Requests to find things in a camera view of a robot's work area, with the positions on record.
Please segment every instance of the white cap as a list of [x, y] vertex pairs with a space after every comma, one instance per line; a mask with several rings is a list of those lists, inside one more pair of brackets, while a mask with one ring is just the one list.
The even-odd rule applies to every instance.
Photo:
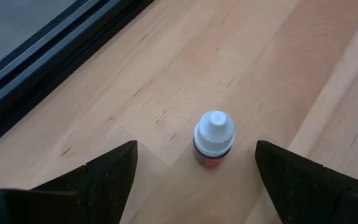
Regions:
[[197, 149], [206, 156], [225, 154], [234, 142], [233, 120], [222, 111], [205, 113], [194, 129]]

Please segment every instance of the wood grain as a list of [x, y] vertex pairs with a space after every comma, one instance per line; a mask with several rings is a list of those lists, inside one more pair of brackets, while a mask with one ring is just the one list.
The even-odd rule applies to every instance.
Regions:
[[[228, 112], [226, 162], [193, 128]], [[0, 187], [29, 189], [130, 140], [122, 223], [280, 223], [265, 139], [358, 178], [358, 0], [156, 0], [0, 139]]]

